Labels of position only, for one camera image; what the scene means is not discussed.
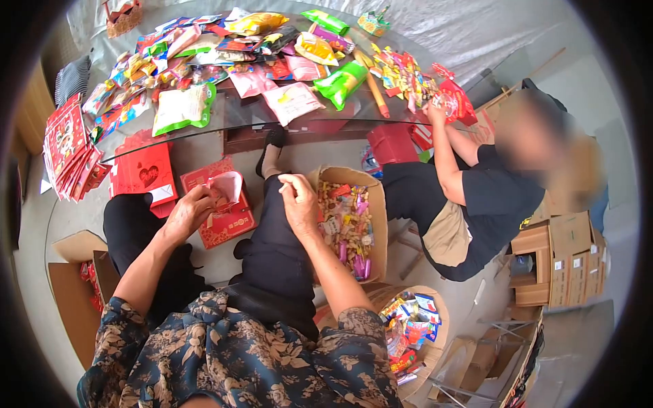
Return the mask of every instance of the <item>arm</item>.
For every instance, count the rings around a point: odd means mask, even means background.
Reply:
[[[474,143],[470,138],[465,137],[465,135],[460,133],[458,129],[451,125],[445,126],[445,132],[447,133],[447,138],[449,139],[449,144],[453,148],[453,151],[455,151],[469,167],[479,164],[479,157],[477,154],[479,151],[479,145]]]
[[[142,316],[147,315],[170,255],[215,209],[215,196],[215,191],[198,185],[179,200],[163,227],[128,267],[118,282],[114,296],[131,304]]]
[[[372,303],[351,272],[340,262],[317,230],[317,195],[301,174],[281,174],[279,190],[286,218],[313,262],[333,316],[351,307],[372,310]]]
[[[447,138],[445,130],[445,111],[428,102],[424,106],[424,112],[433,125],[433,160],[438,173],[438,181],[442,191],[450,201],[465,205],[465,194],[462,189],[462,171],[458,168],[456,158]]]

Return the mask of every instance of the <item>open cardboard box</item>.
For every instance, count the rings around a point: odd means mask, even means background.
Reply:
[[[388,217],[385,212],[385,193],[381,182],[365,172],[349,167],[323,165],[310,172],[306,178],[317,191],[319,181],[349,185],[364,185],[368,188],[370,214],[372,215],[372,233],[374,246],[370,251],[372,269],[370,278],[361,283],[384,281],[388,261]]]
[[[111,299],[120,276],[109,258],[102,238],[81,230],[52,244],[66,262],[49,262],[48,277],[61,321],[84,369],[91,367],[100,312],[91,304],[93,285],[82,281],[81,263],[92,260],[103,304]]]

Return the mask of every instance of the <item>gift box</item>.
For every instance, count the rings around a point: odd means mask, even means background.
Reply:
[[[208,166],[199,168],[181,176],[182,186],[185,193],[188,193],[196,185],[205,184],[210,177],[218,174],[234,171],[231,157],[226,157]],[[247,231],[256,228],[253,207],[249,205],[247,187],[243,180],[240,198],[227,212],[212,213],[199,228],[200,238],[207,249],[211,249],[223,242],[229,241]]]

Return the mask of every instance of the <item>yellow snack bag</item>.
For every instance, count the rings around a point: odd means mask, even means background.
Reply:
[[[318,64],[338,66],[338,60],[328,42],[307,31],[297,37],[295,51]]]
[[[256,35],[275,29],[287,21],[288,19],[279,13],[252,13],[233,23],[226,23],[225,29],[234,34]]]

